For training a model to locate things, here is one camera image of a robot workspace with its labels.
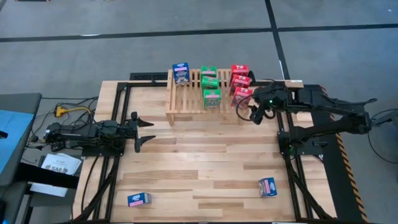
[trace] cardboard box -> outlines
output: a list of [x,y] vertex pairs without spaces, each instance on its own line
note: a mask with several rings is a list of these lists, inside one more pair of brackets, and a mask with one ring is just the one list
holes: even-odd
[[200,80],[204,76],[217,78],[217,67],[216,66],[202,66],[202,67],[200,67]]
[[188,63],[179,63],[173,65],[173,76],[175,84],[183,85],[189,83],[189,66]]
[[202,89],[202,94],[204,94],[204,90],[217,90],[219,86],[219,80],[218,78],[213,78],[213,77],[206,77],[204,76],[201,79],[201,89]]
[[[232,99],[231,106],[235,107],[238,105],[238,103],[243,100],[245,97],[253,94],[253,90],[250,90],[248,88],[242,88],[242,87],[236,87],[235,93],[234,93],[234,98]],[[245,109],[248,107],[248,104],[250,102],[251,97],[248,97],[245,99],[240,105],[239,108]]]
[[205,110],[219,110],[221,104],[221,90],[204,90],[203,101]]
[[231,86],[234,75],[248,76],[249,67],[247,65],[232,65],[231,66],[231,78],[229,79],[229,86]]
[[272,197],[278,193],[276,191],[275,180],[273,177],[268,177],[259,180],[260,197]]
[[234,75],[231,82],[231,91],[229,91],[229,95],[232,96],[235,93],[236,87],[248,88],[251,83],[251,78],[244,77],[241,75]]
[[134,207],[134,206],[143,205],[143,204],[151,203],[151,202],[152,202],[152,196],[145,192],[127,196],[128,207]]

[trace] wooden table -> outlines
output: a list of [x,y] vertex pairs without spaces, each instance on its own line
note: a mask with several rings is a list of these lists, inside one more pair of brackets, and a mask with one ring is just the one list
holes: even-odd
[[[116,81],[101,87],[95,119],[110,119]],[[128,113],[137,111],[154,126],[141,128],[140,136],[156,135],[141,153],[128,141],[119,165],[112,222],[254,222],[292,221],[294,211],[284,160],[276,138],[277,120],[261,125],[214,122],[213,114],[176,117],[170,127],[165,116],[166,87],[134,87]],[[310,114],[293,115],[297,126],[311,126]],[[302,156],[309,191],[332,216],[336,216],[323,164],[313,156]],[[94,158],[83,163],[73,213],[80,214],[81,197]],[[97,191],[102,158],[91,175],[85,204]],[[257,181],[274,177],[278,196],[259,198]],[[129,208],[127,196],[152,194],[153,202]],[[100,217],[104,217],[106,192]],[[298,190],[301,214],[305,216]]]

